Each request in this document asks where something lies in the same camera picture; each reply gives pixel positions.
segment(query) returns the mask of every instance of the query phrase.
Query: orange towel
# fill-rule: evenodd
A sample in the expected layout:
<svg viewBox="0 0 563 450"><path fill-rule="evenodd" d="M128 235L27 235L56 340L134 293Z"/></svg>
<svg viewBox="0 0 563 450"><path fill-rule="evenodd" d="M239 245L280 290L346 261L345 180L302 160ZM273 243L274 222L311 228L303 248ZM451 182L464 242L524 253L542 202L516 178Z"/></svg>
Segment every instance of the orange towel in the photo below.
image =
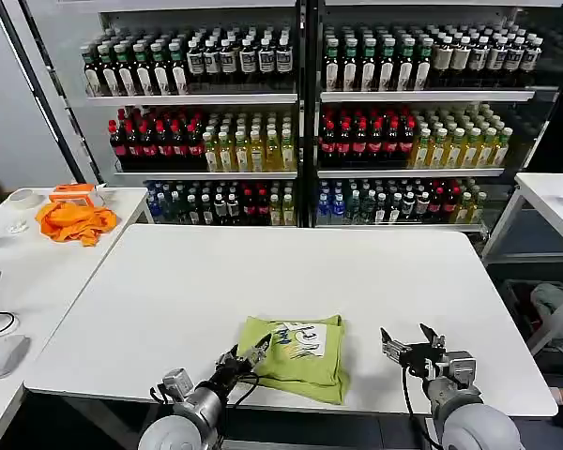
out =
<svg viewBox="0 0 563 450"><path fill-rule="evenodd" d="M94 246L101 233L116 225L116 215L106 208L50 202L36 215L39 228L56 242L81 240L84 247Z"/></svg>

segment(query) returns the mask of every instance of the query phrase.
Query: orange box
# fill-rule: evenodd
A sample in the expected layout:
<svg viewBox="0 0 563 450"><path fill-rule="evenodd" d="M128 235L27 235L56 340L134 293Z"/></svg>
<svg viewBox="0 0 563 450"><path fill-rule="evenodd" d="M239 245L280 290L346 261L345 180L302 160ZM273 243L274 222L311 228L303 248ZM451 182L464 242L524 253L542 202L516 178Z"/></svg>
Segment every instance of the orange box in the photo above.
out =
<svg viewBox="0 0 563 450"><path fill-rule="evenodd" d="M104 206L104 200L96 192L96 187L90 184L58 185L48 196L51 202L75 203L82 206Z"/></svg>

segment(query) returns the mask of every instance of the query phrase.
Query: white wall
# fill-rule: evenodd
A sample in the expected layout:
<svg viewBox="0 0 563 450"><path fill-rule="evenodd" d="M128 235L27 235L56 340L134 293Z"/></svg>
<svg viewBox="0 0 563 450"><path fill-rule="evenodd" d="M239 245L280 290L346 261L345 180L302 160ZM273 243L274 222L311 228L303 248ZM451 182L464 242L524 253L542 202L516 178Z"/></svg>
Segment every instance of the white wall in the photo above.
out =
<svg viewBox="0 0 563 450"><path fill-rule="evenodd" d="M0 188L73 180L0 26Z"/></svg>

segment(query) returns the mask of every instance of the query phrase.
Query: computer mouse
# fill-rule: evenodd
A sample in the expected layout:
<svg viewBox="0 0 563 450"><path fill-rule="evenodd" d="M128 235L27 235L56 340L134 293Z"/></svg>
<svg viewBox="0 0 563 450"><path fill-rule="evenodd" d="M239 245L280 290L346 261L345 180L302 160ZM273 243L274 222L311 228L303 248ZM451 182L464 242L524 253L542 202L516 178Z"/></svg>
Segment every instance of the computer mouse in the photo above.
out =
<svg viewBox="0 0 563 450"><path fill-rule="evenodd" d="M0 378L8 375L21 363L31 339L24 335L0 337Z"/></svg>

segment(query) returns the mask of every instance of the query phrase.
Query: white table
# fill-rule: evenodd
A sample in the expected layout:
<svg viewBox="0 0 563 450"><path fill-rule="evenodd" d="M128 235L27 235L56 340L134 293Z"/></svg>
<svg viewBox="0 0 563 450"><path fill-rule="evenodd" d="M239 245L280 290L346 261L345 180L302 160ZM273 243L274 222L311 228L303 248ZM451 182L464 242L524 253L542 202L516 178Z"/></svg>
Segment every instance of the white table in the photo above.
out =
<svg viewBox="0 0 563 450"><path fill-rule="evenodd" d="M496 245L508 234L525 201L563 237L563 173L518 173L515 181L518 186L482 252L482 259L486 264L493 256ZM542 327L528 340L527 347L532 354L538 353L562 329L563 305L543 321Z"/></svg>
<svg viewBox="0 0 563 450"><path fill-rule="evenodd" d="M48 194L51 189L33 189ZM20 325L14 332L31 338L28 354L19 367L0 380L0 438L23 398L23 378L33 361L67 314L121 233L146 209L146 189L107 188L107 207L117 215L117 225L103 234L95 247L81 242L55 243L39 232L34 217L40 206L17 210L0 205L0 310L13 312ZM8 235L7 226L26 219L29 229Z"/></svg>
<svg viewBox="0 0 563 450"><path fill-rule="evenodd" d="M476 385L509 415L557 411L544 379L467 238L457 232L131 226L26 377L37 392L148 401L171 368L195 383L236 343L249 315L346 320L342 406L258 387L244 405L286 411L406 413L401 368L379 327L478 359ZM411 379L416 413L429 413ZM241 384L231 395L246 391Z"/></svg>

